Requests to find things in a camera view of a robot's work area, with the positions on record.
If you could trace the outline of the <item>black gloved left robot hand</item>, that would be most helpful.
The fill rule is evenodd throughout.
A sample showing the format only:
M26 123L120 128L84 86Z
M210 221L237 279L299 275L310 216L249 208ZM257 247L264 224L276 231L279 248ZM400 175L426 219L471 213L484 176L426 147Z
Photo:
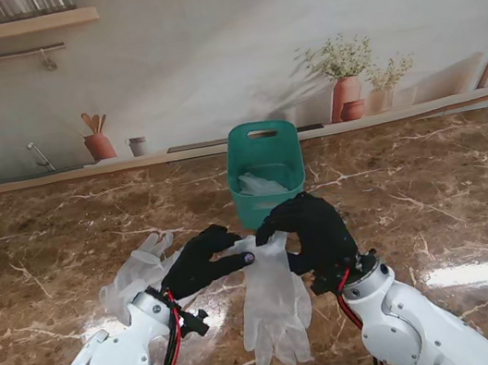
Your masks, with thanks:
M241 237L226 227L208 226L185 245L163 279L162 291L170 291L175 299L190 297L213 281L250 266L255 257L246 251L214 260L214 255L230 249L239 240Z

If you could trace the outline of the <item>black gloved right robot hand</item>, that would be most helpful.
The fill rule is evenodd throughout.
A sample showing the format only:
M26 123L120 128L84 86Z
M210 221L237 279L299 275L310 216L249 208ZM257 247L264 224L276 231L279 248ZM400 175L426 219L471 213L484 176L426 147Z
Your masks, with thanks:
M327 277L355 267L359 249L334 206L301 192L274 207L256 232L256 245L265 245L276 232L296 234L300 252L287 256L290 271Z

